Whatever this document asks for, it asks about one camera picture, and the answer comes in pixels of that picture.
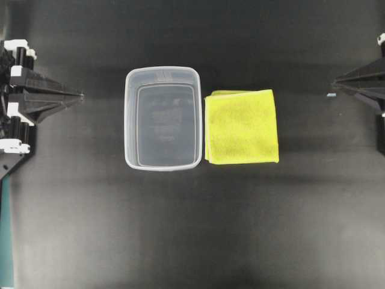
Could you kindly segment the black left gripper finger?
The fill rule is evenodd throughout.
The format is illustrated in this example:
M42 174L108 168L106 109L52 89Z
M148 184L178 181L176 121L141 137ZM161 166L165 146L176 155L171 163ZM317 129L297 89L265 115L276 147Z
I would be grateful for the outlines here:
M84 95L61 95L47 93L23 93L20 113L34 124L84 101Z
M83 96L83 92L68 85L50 79L31 69L21 67L19 85L28 91L53 93L60 95Z

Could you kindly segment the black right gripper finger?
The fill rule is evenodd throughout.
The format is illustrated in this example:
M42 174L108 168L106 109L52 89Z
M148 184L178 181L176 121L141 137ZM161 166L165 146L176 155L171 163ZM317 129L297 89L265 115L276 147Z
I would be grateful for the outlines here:
M333 90L354 96L376 110L378 114L384 114L384 90L380 92L358 91L339 84L332 85Z
M384 57L342 76L338 76L334 80L334 87L345 89L383 89Z

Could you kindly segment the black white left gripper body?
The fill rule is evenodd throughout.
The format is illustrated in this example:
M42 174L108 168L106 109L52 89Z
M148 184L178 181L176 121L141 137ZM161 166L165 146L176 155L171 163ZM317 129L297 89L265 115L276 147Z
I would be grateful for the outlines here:
M1 180L31 156L29 136L35 124L19 112L18 101L11 100L23 88L10 81L21 75L25 64L33 68L35 60L36 53L27 40L1 40Z

